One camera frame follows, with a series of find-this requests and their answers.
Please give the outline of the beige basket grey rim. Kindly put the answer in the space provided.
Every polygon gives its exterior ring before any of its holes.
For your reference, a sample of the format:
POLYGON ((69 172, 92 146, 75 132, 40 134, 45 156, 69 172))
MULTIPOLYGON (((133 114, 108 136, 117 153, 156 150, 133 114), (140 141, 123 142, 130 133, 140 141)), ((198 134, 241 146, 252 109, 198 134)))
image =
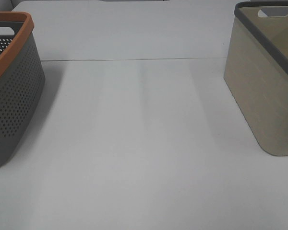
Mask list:
POLYGON ((236 4, 224 80, 259 146, 288 156, 288 1, 236 4))

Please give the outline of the grey perforated basket orange rim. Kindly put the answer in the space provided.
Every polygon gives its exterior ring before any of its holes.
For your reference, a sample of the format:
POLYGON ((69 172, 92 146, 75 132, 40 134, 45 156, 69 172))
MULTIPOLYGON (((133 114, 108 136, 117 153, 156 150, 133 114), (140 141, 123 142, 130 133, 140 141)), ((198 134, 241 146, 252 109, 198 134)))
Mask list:
POLYGON ((33 36, 34 22, 21 11, 0 11, 0 167, 13 157, 39 103, 45 74, 33 36))

